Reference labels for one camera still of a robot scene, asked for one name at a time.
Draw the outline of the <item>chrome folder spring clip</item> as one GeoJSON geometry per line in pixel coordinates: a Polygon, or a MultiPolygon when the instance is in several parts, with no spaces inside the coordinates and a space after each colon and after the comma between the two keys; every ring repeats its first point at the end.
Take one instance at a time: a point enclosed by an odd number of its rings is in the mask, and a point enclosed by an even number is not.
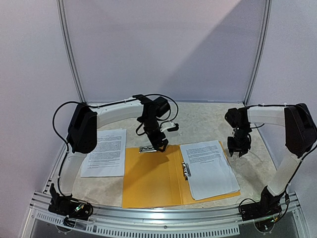
{"type": "Polygon", "coordinates": [[[188,180],[188,178],[191,177],[189,164],[185,163],[185,162],[182,162],[182,169],[183,169],[183,175],[184,175],[185,180],[188,180]]]}

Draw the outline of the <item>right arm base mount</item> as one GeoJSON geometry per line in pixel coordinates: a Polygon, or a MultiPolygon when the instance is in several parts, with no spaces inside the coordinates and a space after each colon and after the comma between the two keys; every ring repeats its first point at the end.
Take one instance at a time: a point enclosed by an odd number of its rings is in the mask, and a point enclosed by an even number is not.
{"type": "Polygon", "coordinates": [[[272,196],[271,194],[261,195],[259,202],[250,198],[244,199],[238,206],[238,211],[242,216],[242,220],[247,221],[257,218],[270,217],[278,213],[278,216],[276,218],[272,218],[271,220],[271,223],[276,223],[285,216],[290,204],[289,194],[285,194],[284,200],[286,209],[283,212],[280,205],[280,199],[282,196],[283,194],[279,196],[272,196]]]}

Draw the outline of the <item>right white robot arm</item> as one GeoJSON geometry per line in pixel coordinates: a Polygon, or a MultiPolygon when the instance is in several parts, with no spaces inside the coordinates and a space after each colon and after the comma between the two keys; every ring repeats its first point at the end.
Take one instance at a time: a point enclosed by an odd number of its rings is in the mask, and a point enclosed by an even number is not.
{"type": "Polygon", "coordinates": [[[288,155],[282,160],[274,177],[266,187],[268,193],[277,197],[283,194],[292,180],[303,158],[308,155],[317,141],[317,126],[305,103],[294,105],[251,105],[231,108],[225,120],[233,128],[227,138],[230,155],[241,157],[251,149],[252,124],[278,125],[285,129],[285,147],[288,155]]]}

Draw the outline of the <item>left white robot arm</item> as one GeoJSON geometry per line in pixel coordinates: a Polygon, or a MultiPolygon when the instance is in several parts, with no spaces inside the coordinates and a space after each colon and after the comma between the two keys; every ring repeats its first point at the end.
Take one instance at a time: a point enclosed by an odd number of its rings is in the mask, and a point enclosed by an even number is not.
{"type": "Polygon", "coordinates": [[[73,203],[71,197],[74,180],[79,168],[97,146],[99,128],[121,120],[135,118],[143,128],[155,151],[163,152],[168,145],[165,131],[178,129],[171,117],[163,118],[171,112],[172,99],[162,94],[138,94],[128,99],[101,105],[74,102],[76,105],[67,129],[67,137],[62,138],[66,152],[55,181],[50,185],[50,194],[57,197],[55,208],[63,215],[70,215],[73,203]]]}

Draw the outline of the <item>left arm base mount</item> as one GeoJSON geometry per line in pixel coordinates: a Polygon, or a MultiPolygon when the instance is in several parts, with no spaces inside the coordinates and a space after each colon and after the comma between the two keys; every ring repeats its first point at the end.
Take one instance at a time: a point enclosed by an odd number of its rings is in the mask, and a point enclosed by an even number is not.
{"type": "Polygon", "coordinates": [[[71,219],[87,221],[93,214],[93,206],[85,201],[57,193],[54,184],[50,186],[51,201],[48,211],[71,219]]]}

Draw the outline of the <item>orange file folder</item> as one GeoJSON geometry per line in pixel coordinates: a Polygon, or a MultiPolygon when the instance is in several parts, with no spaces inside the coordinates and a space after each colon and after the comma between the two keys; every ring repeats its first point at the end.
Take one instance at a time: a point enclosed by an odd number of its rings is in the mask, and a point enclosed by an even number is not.
{"type": "Polygon", "coordinates": [[[240,191],[195,200],[183,172],[179,145],[165,152],[140,153],[127,148],[123,177],[122,208],[155,208],[196,204],[239,196],[240,191]]]}

